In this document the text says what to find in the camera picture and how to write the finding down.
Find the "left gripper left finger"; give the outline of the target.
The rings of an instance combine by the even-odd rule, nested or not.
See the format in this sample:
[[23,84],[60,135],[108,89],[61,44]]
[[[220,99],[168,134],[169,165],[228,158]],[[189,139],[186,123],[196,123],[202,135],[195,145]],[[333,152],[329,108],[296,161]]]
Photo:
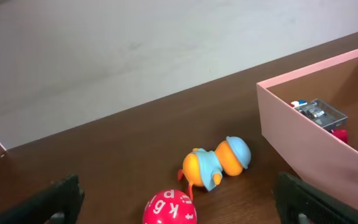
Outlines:
[[0,213],[0,224],[75,224],[85,198],[77,175],[69,175]]

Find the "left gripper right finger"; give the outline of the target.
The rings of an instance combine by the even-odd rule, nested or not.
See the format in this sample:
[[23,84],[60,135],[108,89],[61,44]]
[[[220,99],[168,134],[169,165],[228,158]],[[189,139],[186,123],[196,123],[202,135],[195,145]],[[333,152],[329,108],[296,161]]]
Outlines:
[[279,173],[273,196],[282,224],[358,224],[358,210],[287,172]]

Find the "red toy car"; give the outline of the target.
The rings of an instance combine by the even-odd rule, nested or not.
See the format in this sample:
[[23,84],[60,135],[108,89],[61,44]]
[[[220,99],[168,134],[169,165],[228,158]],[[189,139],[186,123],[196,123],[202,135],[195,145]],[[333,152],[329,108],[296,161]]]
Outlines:
[[342,142],[348,143],[349,135],[343,128],[348,119],[346,114],[319,99],[296,100],[290,102],[289,105]]

